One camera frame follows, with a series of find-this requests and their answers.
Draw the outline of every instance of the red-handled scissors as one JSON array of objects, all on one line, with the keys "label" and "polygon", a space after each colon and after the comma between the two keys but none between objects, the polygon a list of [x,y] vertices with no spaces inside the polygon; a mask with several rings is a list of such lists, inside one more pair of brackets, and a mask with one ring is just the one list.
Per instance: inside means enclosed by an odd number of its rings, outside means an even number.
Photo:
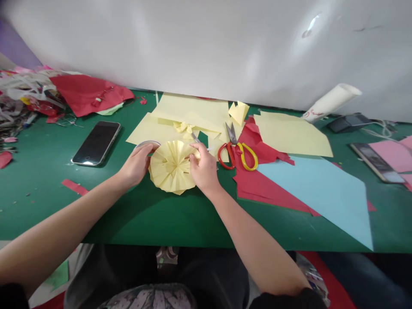
[{"label": "red-handled scissors", "polygon": [[[233,170],[235,168],[235,157],[233,155],[233,152],[234,152],[235,147],[239,146],[240,151],[242,152],[242,154],[240,155],[240,158],[242,159],[243,167],[248,171],[254,171],[255,169],[257,169],[258,168],[258,157],[254,153],[254,151],[250,149],[249,146],[247,146],[245,143],[241,144],[237,141],[237,138],[236,138],[236,135],[235,135],[235,129],[233,127],[233,123],[232,123],[231,128],[229,128],[229,126],[226,123],[226,129],[227,129],[227,133],[229,134],[229,137],[230,137],[230,142],[229,143],[224,143],[219,148],[218,159],[219,159],[220,164],[227,170]],[[223,163],[222,158],[220,157],[220,153],[222,152],[223,148],[225,148],[225,147],[227,149],[227,153],[229,154],[230,161],[232,162],[232,166],[227,166],[225,163]],[[246,164],[245,153],[244,153],[243,147],[245,147],[251,153],[251,155],[253,156],[253,158],[254,158],[254,166],[253,167],[249,167]]]}]

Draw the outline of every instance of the green tabletop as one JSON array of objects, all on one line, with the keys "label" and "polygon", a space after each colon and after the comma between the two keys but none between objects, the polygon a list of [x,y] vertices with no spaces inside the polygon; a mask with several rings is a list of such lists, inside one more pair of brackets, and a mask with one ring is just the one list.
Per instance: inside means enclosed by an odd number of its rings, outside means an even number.
[{"label": "green tabletop", "polygon": [[[47,124],[45,117],[20,133],[16,144],[19,153],[14,161],[0,170],[0,239],[14,239],[30,227],[79,198],[61,182],[70,179],[91,190],[117,172],[134,145],[125,142],[147,112],[156,106],[153,92],[135,91],[144,96],[118,110],[112,116],[92,114],[78,119],[82,127],[60,127]],[[258,113],[251,106],[249,114]],[[271,108],[261,109],[278,111]],[[115,121],[122,130],[106,163],[100,167],[73,165],[70,159],[93,126],[101,120]],[[316,125],[323,127],[327,121]],[[397,126],[396,139],[412,135],[412,125]],[[368,200],[378,211],[370,212],[373,243],[376,252],[412,253],[412,192],[403,185],[382,183],[359,161],[348,147],[351,142],[377,142],[380,139],[361,131],[326,133],[335,155],[330,161],[364,181]],[[236,198],[234,171],[220,168],[218,177],[223,187]],[[303,251],[368,251],[366,247],[323,217],[278,206],[238,200],[238,203],[285,248]],[[181,196],[156,188],[146,175],[142,183],[125,194],[93,227],[85,242],[128,245],[172,245],[196,247],[232,247],[233,243],[213,205],[198,188]]]}]

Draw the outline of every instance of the smartphone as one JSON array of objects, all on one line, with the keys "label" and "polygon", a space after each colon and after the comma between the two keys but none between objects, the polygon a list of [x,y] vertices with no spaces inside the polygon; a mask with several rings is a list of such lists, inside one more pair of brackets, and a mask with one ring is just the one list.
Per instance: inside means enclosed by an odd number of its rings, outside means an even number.
[{"label": "smartphone", "polygon": [[120,123],[99,121],[71,161],[74,164],[89,166],[103,163],[120,128]]},{"label": "smartphone", "polygon": [[353,143],[350,147],[375,172],[378,177],[387,183],[404,183],[405,180],[368,144]]}]

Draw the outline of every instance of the phone screen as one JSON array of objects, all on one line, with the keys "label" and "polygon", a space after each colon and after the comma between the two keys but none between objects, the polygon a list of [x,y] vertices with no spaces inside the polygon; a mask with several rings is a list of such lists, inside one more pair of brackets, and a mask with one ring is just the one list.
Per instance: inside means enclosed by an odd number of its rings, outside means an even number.
[{"label": "phone screen", "polygon": [[118,132],[120,124],[99,121],[90,132],[72,162],[84,165],[97,165],[109,150],[109,146]]}]

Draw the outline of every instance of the scissor handle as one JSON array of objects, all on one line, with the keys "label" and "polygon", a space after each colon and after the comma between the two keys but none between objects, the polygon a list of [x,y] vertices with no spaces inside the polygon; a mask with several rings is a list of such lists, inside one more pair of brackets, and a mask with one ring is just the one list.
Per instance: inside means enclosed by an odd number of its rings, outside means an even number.
[{"label": "scissor handle", "polygon": [[[240,151],[242,152],[242,154],[240,155],[240,158],[242,159],[242,164],[243,164],[243,167],[246,169],[246,170],[248,170],[248,171],[254,171],[255,169],[257,169],[258,168],[258,157],[257,157],[257,155],[255,154],[255,152],[252,150],[252,149],[250,149],[250,147],[249,146],[247,146],[245,143],[237,143],[237,145],[239,146],[239,148],[240,148]],[[243,151],[243,147],[245,147],[250,153],[251,153],[251,155],[253,156],[253,159],[254,159],[254,166],[252,167],[252,168],[250,168],[247,164],[246,164],[246,160],[245,160],[245,152]]]},{"label": "scissor handle", "polygon": [[[227,153],[229,154],[230,161],[232,162],[232,166],[227,166],[223,161],[222,158],[220,157],[220,153],[222,152],[223,148],[226,146],[227,148]],[[233,157],[233,152],[232,149],[230,148],[232,146],[232,143],[224,143],[222,146],[220,146],[219,151],[218,151],[218,159],[219,163],[223,166],[223,168],[227,170],[233,170],[235,168],[235,158]]]}]

